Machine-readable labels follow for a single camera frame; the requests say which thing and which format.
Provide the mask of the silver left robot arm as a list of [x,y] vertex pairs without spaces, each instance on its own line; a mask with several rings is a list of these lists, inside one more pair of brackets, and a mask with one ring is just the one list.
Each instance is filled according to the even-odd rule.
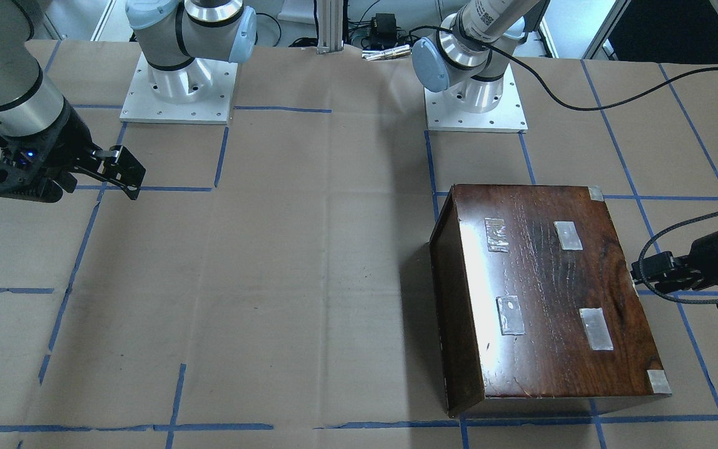
[[[413,66],[419,82],[430,92],[442,93],[492,68],[492,62],[504,60],[505,71],[508,62],[515,62],[531,73],[547,95],[567,110],[578,112],[604,111],[628,104],[668,86],[675,80],[706,71],[718,71],[718,67],[693,69],[629,99],[609,105],[576,106],[557,97],[544,79],[529,65],[513,55],[513,49],[504,49],[501,41],[515,25],[524,22],[524,15],[538,1],[470,1],[458,12],[446,18],[440,26],[421,26],[417,29],[434,29],[425,37],[419,37],[411,50]],[[687,301],[675,298],[670,293],[700,291],[718,285],[718,231],[692,242],[689,254],[676,258],[671,252],[660,252],[646,258],[647,250],[662,236],[684,226],[718,217],[718,212],[698,216],[676,223],[654,235],[642,248],[638,259],[631,264],[631,278],[635,284],[643,284],[651,293],[680,304],[714,304],[718,310],[718,299]]]

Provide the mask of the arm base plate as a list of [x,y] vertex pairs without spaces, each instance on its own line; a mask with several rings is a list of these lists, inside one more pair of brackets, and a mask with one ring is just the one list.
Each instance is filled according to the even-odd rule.
[[424,91],[428,130],[524,133],[526,115],[510,66],[493,82],[468,79],[447,91]]
[[159,70],[140,55],[120,119],[123,122],[227,125],[239,64],[195,59]]

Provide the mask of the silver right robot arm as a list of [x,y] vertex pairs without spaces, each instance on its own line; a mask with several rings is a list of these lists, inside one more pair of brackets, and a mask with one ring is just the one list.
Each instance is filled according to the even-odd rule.
[[[243,63],[256,43],[256,11],[241,1],[128,1],[129,26],[163,100],[192,100],[211,85],[204,60]],[[0,197],[55,203],[76,174],[137,199],[146,170],[128,148],[103,150],[25,48],[42,17],[36,1],[0,1]]]

